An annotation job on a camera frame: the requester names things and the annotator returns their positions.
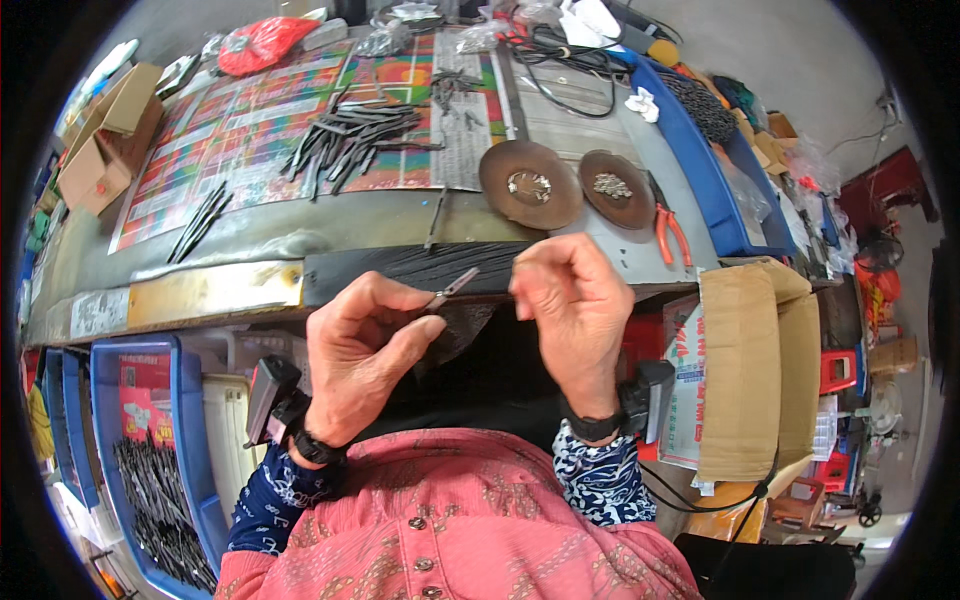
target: black watch strap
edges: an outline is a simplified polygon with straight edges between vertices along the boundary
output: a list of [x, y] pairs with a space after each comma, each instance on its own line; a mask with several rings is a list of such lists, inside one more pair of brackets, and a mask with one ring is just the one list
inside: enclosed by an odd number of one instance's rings
[[314, 465], [330, 465], [333, 463], [338, 463], [341, 459], [347, 456], [347, 450], [350, 448], [350, 444], [340, 446], [339, 448], [334, 448], [324, 444], [319, 440], [314, 440], [303, 427], [303, 419], [298, 421], [296, 431], [293, 433], [293, 437], [294, 445], [297, 447], [297, 452], [300, 453], [300, 456]]
[[626, 421], [625, 415], [619, 405], [617, 406], [616, 413], [606, 419], [599, 420], [590, 417], [577, 417], [564, 396], [562, 396], [560, 401], [560, 413], [561, 416], [570, 421], [570, 429], [573, 430], [573, 435], [584, 442], [599, 442], [604, 438], [608, 438]]

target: pile of metal rods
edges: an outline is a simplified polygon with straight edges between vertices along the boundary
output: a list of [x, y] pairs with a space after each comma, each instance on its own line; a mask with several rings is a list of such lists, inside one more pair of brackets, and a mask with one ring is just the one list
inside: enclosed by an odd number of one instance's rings
[[340, 193], [350, 174], [359, 169], [364, 175], [370, 169], [377, 153], [384, 150], [442, 150], [443, 144], [423, 144], [395, 139], [420, 124], [420, 105], [390, 104], [381, 107], [339, 103], [331, 100], [326, 112], [309, 122], [300, 144], [287, 157], [281, 175], [293, 181], [315, 159], [317, 177], [311, 202], [317, 201], [320, 181], [332, 181], [330, 193]]
[[[437, 103], [437, 106], [440, 107], [444, 112], [444, 116], [446, 116], [453, 110], [450, 105], [450, 99], [453, 98], [454, 92], [473, 91], [473, 89], [481, 83], [482, 82], [475, 77], [464, 75], [463, 69], [458, 71], [441, 70], [430, 79], [430, 97], [433, 98], [433, 101]], [[468, 115], [466, 118], [469, 127], [471, 127], [469, 121], [471, 117], [479, 124], [475, 116]]]
[[217, 579], [206, 561], [183, 494], [177, 453], [147, 441], [122, 438], [113, 456], [133, 506], [135, 543], [170, 576], [213, 593]]
[[204, 239], [213, 222], [220, 218], [224, 208], [233, 200], [233, 194], [227, 194], [227, 182], [206, 195], [204, 201], [197, 207], [190, 221], [183, 228], [177, 243], [167, 256], [167, 263], [180, 264], [190, 254], [190, 251]]

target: orange-handled pliers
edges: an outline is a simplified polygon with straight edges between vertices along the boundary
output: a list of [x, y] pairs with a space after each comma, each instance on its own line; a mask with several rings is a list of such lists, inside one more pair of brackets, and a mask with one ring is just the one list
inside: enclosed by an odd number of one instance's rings
[[648, 181], [650, 181], [650, 189], [654, 193], [654, 202], [657, 203], [656, 232], [657, 242], [660, 244], [660, 254], [663, 256], [663, 264], [673, 264], [673, 254], [670, 252], [670, 245], [667, 244], [666, 241], [666, 228], [670, 227], [674, 237], [677, 238], [680, 252], [684, 256], [684, 266], [692, 267], [693, 259], [690, 258], [690, 247], [686, 243], [684, 230], [681, 229], [680, 224], [677, 223], [677, 217], [674, 216], [674, 212], [670, 210], [670, 204], [666, 203], [666, 198], [663, 197], [663, 190], [660, 189], [660, 185], [657, 184], [657, 180], [654, 179], [652, 173], [648, 173]]

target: pink shirt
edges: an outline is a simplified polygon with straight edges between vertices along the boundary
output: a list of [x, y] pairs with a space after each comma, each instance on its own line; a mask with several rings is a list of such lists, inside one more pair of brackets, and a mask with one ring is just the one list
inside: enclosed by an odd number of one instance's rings
[[501, 432], [405, 431], [355, 445], [341, 499], [279, 557], [224, 556], [216, 598], [699, 598], [653, 523], [597, 527], [550, 458]]

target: left hand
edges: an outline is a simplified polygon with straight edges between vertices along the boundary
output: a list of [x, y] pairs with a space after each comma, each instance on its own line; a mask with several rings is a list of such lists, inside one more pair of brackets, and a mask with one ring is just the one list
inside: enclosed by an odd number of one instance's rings
[[434, 296], [368, 272], [307, 318], [313, 400], [303, 424], [315, 440], [340, 447], [376, 419], [446, 327], [436, 315], [411, 322], [408, 311]]

